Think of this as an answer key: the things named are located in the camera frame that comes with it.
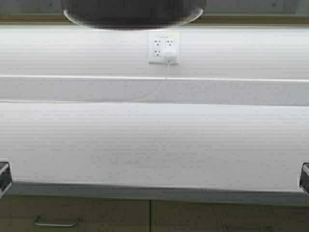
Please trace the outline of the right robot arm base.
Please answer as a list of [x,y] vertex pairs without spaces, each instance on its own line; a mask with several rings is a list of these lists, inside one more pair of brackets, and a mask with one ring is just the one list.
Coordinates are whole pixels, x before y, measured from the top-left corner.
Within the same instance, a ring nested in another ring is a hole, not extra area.
[[308,195],[309,194],[309,163],[305,162],[301,168],[299,186]]

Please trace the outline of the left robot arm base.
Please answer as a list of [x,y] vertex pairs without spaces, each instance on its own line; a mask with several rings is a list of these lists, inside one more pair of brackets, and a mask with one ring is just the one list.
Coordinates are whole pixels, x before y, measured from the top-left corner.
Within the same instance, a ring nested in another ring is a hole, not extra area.
[[13,179],[11,174],[11,168],[8,162],[0,162],[0,197],[2,198],[4,194],[12,186]]

